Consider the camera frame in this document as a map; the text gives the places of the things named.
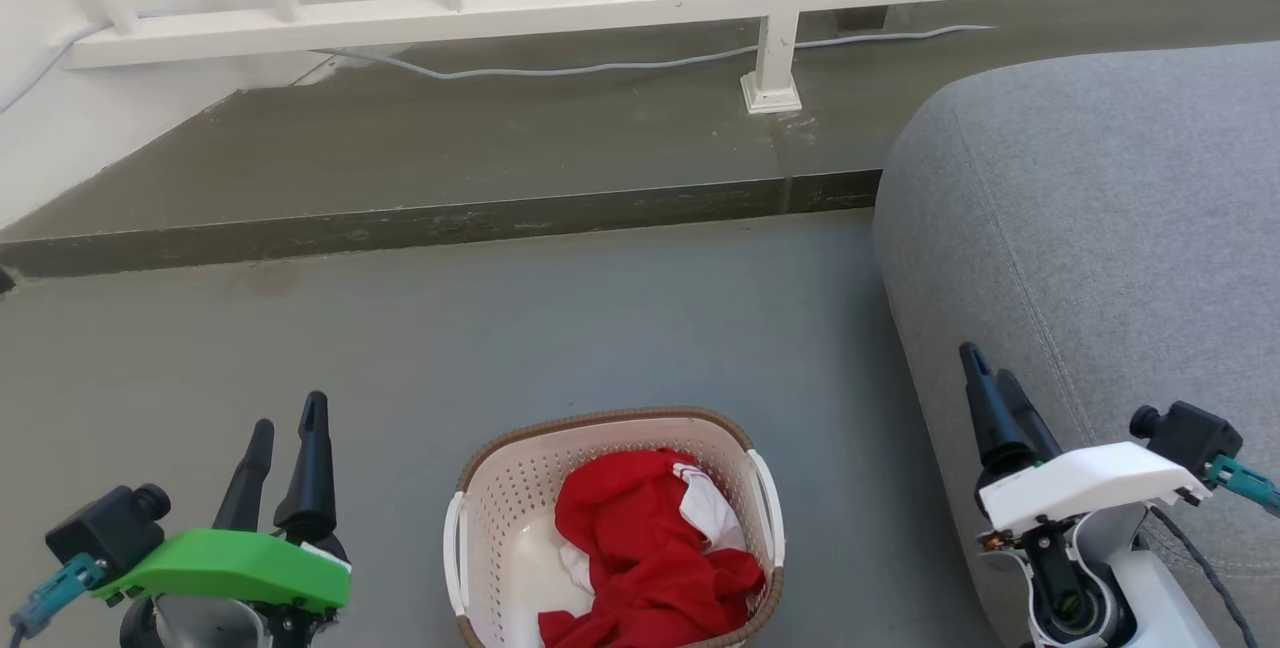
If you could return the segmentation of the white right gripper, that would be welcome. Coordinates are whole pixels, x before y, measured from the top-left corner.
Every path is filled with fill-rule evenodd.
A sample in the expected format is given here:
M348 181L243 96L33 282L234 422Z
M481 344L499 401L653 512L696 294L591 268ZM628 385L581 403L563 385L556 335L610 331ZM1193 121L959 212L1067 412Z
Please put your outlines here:
M1102 510L1211 497L1188 469L1130 442L1062 453L1012 371L993 370L973 342L959 357L980 462L974 498L991 524L978 538L983 552L1011 551L1037 528Z

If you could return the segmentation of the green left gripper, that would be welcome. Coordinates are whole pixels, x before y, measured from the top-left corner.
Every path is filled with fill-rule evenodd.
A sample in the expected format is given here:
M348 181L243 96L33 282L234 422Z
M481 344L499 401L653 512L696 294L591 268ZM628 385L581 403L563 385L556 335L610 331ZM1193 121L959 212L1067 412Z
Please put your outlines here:
M93 598L128 603L124 634L319 634L348 604L352 566L335 535L337 493L328 397L311 391L300 452L274 533L257 533L275 429L253 426L210 529L165 540Z

